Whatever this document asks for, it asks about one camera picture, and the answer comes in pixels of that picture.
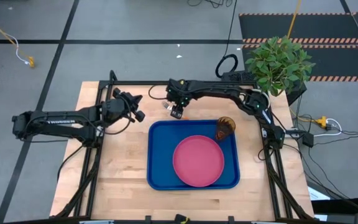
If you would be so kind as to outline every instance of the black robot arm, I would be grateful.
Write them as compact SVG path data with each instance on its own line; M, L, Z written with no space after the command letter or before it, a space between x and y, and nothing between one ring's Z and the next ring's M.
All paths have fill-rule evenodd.
M211 85L196 80L170 79L166 91L167 100L175 103L171 112L175 118L181 118L183 108L190 100L204 96L227 98L234 101L240 110L255 116L267 134L268 146L275 149L283 147L285 132L281 127L274 125L268 111L268 96L259 90L243 89L237 85Z
M28 111L13 116L13 134L18 139L25 139L37 134L75 138L83 143L84 147L95 147L98 127L106 128L121 118L127 118L129 113L135 115L139 122L143 121L144 114L138 111L142 96L132 96L121 92L118 88L112 93L115 99L102 102L99 105L82 108L78 111ZM76 128L67 124L80 124Z

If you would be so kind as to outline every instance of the white cable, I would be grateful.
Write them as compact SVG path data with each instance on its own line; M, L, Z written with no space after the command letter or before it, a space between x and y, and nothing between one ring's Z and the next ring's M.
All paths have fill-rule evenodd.
M16 57L17 57L18 59L20 59L22 62L24 62L26 65L30 65L30 62L24 60L23 58L21 58L21 57L19 56L19 42L17 41L17 39L16 39L14 36L9 35L9 34L7 34L7 33L5 33L5 35L7 35L8 37L10 37L10 38L12 38L12 39L15 40L15 42L16 42Z
M337 135L340 135L342 133L342 127L341 125L339 124L339 122L337 122L335 119L332 119L332 118L328 118L326 120L326 123L328 123L328 121L334 121L338 127L339 127L339 132L338 133L334 133L334 134L316 134L315 137L320 137L320 136L337 136Z
M263 94L265 97L266 97L266 100L267 100L267 103L268 103L268 105L267 105L267 109L269 109L270 108L270 99L269 99L269 96L265 93L265 92L263 92L262 90L258 90L258 89L251 89L252 91L255 91L255 92L258 92L258 93L261 93L261 94Z

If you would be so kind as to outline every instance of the blue tray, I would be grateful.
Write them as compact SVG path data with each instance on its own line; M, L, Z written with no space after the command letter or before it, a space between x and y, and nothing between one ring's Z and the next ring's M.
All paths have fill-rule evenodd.
M147 182L155 190L230 189L240 180L236 137L228 136L218 142L224 155L224 169L220 178L207 187L192 187L179 179L173 170L173 152L180 141L193 135L214 139L216 120L157 121L149 129Z

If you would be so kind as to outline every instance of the green leaves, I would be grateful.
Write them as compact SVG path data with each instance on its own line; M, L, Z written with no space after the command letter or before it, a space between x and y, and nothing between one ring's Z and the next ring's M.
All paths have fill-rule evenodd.
M292 43L285 36L280 41L273 37L261 43L250 55L245 62L248 71L255 75L262 91L269 91L274 96L283 90L291 91L294 82L307 82L315 66L315 63L306 61L311 56L301 45Z

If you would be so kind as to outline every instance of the wooden table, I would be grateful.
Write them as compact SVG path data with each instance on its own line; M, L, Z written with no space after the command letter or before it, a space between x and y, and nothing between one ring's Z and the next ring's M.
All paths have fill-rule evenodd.
M98 82L83 82L76 109L93 106ZM158 191L146 180L147 141L150 126L160 120L174 119L159 100L151 99L148 85L119 85L122 91L143 95L139 104L146 117L141 123L132 123L117 136L105 136L94 198L92 219L173 220L177 213L192 220L274 220L272 201L265 162L259 161L257 153L262 149L259 124L226 99L204 97L193 100L186 107L184 116L190 119L218 119L229 116L236 122L236 143L241 179L237 186L225 190ZM152 90L154 97L166 95L165 86ZM285 95L271 99L273 112L287 127L292 126ZM123 128L122 119L110 126L113 132ZM297 147L294 140L286 144ZM77 140L69 140L65 158L80 146ZM61 171L50 214L57 214L71 199L78 188L85 150L69 160ZM281 150L289 191L296 201L313 216L302 161L299 153L289 147ZM277 188L281 216L285 216L282 195ZM86 205L88 192L84 193Z

